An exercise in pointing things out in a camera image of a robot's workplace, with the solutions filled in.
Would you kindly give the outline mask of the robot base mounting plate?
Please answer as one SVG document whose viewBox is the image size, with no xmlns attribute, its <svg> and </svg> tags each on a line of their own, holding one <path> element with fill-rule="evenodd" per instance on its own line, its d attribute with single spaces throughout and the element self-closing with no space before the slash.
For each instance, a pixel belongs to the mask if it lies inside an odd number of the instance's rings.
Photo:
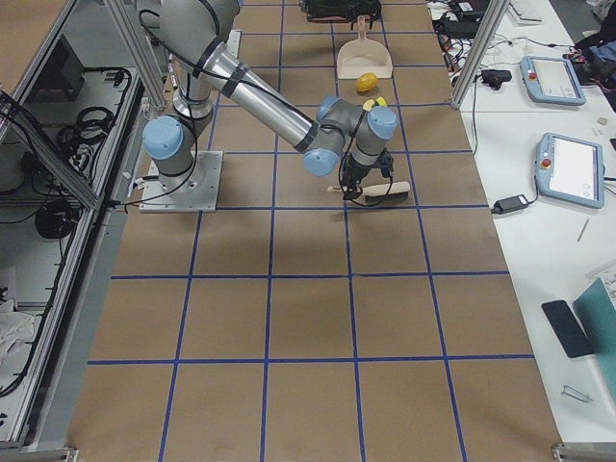
<svg viewBox="0 0 616 462">
<path fill-rule="evenodd" d="M 182 183 L 184 177 L 160 177 L 154 161 L 151 161 L 148 174 L 157 176 L 157 179 L 145 183 L 140 210 L 145 213 L 213 213 L 218 204 L 223 156 L 222 151 L 199 150 L 191 177 L 169 195 L 165 193 Z"/>
</svg>

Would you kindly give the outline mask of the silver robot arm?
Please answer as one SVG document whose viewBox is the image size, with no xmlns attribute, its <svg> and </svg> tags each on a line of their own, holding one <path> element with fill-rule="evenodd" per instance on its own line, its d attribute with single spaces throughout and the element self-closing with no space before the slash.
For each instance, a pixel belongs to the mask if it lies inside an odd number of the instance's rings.
<svg viewBox="0 0 616 462">
<path fill-rule="evenodd" d="M 147 31 L 182 69 L 176 110 L 207 109 L 217 90 L 301 153 L 310 173 L 337 174 L 345 200 L 362 193 L 361 182 L 374 169 L 392 179 L 387 144 L 398 128 L 394 112 L 335 96 L 323 100 L 315 118 L 300 111 L 228 50 L 241 7 L 239 1 L 162 1 L 153 11 L 155 24 Z"/>
</svg>

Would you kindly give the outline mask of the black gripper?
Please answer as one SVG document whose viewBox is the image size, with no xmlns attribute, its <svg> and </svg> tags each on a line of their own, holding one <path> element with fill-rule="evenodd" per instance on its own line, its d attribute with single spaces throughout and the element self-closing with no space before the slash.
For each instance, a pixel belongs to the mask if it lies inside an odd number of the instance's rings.
<svg viewBox="0 0 616 462">
<path fill-rule="evenodd" d="M 363 166 L 347 155 L 342 166 L 343 200 L 354 200 L 356 189 L 361 181 L 373 170 L 381 172 L 383 178 L 391 178 L 394 171 L 394 159 L 389 152 L 382 152 L 371 166 Z"/>
</svg>

